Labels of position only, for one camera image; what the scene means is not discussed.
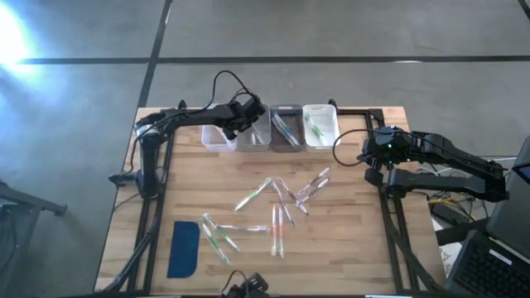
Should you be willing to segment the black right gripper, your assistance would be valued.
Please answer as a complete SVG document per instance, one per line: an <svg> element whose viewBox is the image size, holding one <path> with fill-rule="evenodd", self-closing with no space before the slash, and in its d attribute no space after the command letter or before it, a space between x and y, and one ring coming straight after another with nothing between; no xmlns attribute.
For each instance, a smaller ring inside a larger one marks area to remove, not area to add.
<svg viewBox="0 0 530 298"><path fill-rule="evenodd" d="M389 157L392 144L390 138L369 138L364 141L361 154L357 156L359 161L370 166L390 166L392 161ZM371 185L382 186L384 174L377 168L369 167L364 172L364 179Z"/></svg>

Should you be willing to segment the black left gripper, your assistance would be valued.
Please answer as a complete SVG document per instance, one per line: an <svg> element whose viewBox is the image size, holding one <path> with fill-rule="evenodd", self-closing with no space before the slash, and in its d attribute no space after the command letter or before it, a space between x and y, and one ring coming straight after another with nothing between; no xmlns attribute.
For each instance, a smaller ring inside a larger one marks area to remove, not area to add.
<svg viewBox="0 0 530 298"><path fill-rule="evenodd" d="M223 133L228 140L235 140L238 132L248 130L257 119L248 119L241 103L229 103L229 118L226 120Z"/></svg>

